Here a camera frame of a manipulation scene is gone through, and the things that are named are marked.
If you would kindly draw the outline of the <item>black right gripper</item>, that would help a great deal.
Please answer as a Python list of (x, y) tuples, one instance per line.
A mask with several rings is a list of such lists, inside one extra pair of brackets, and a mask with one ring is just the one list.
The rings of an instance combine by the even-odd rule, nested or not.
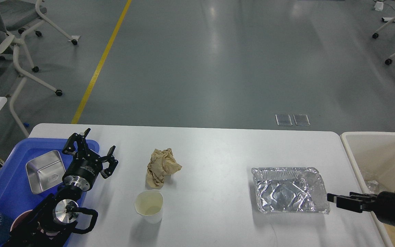
[(327, 200), (340, 209), (356, 213), (374, 212), (380, 222), (395, 227), (395, 192), (350, 192), (347, 196), (327, 193)]

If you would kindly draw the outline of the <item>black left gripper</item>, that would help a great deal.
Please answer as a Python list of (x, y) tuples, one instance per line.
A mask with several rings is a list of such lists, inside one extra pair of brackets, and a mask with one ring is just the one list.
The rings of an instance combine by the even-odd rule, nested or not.
[[(62, 149), (62, 154), (72, 156), (62, 181), (65, 186), (76, 186), (83, 192), (92, 189), (99, 174), (104, 179), (110, 177), (119, 163), (114, 157), (116, 146), (110, 147), (105, 156), (91, 156), (86, 142), (90, 131), (91, 129), (87, 128), (83, 133), (73, 133)], [(108, 163), (108, 167), (103, 169), (103, 163)]]

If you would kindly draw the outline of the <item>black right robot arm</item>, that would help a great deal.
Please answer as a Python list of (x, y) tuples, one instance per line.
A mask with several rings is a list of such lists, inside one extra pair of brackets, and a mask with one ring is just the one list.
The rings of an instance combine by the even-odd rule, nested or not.
[(350, 192), (348, 196), (327, 194), (337, 208), (362, 213), (373, 212), (379, 222), (395, 227), (395, 191), (379, 194)]

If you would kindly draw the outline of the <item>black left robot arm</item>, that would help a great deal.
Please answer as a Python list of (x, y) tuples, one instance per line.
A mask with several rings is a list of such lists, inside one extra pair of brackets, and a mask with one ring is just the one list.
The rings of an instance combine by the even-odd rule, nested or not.
[(84, 208), (77, 201), (84, 192), (91, 190), (97, 177), (110, 177), (118, 160), (112, 146), (107, 155), (100, 156), (88, 146), (83, 133), (73, 133), (65, 143), (62, 153), (72, 156), (56, 194), (49, 194), (9, 234), (4, 247), (62, 247), (74, 234), (91, 232), (98, 219), (98, 212)]

